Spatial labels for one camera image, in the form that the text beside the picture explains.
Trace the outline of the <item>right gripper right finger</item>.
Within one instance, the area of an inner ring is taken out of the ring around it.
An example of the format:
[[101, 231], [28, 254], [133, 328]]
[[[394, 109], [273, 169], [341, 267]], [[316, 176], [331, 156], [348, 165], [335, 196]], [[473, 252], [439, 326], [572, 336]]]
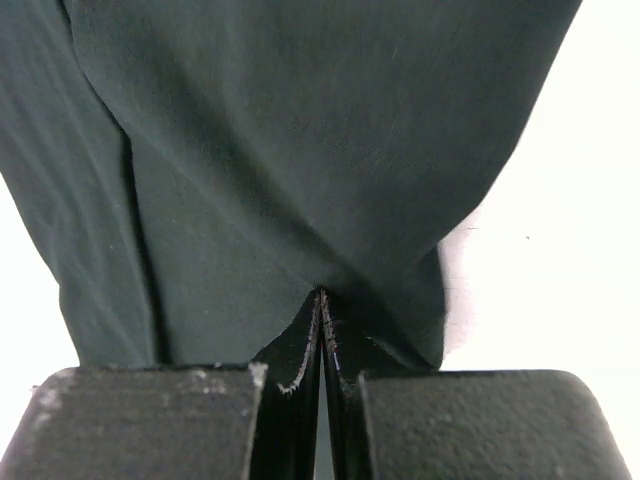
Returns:
[[319, 295], [338, 479], [627, 479], [598, 401], [559, 370], [435, 371]]

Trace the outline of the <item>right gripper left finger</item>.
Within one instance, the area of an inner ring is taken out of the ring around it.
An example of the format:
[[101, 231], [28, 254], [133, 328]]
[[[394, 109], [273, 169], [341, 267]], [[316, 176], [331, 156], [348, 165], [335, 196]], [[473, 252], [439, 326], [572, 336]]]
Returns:
[[39, 386], [1, 461], [14, 480], [310, 479], [320, 295], [245, 364], [68, 368]]

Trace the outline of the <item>black t shirt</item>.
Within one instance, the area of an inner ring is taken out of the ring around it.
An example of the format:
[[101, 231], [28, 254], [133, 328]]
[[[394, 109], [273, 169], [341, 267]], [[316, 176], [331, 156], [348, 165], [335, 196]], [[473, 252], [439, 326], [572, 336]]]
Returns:
[[3, 2], [1, 173], [80, 362], [243, 362], [322, 287], [439, 366], [439, 242], [578, 7]]

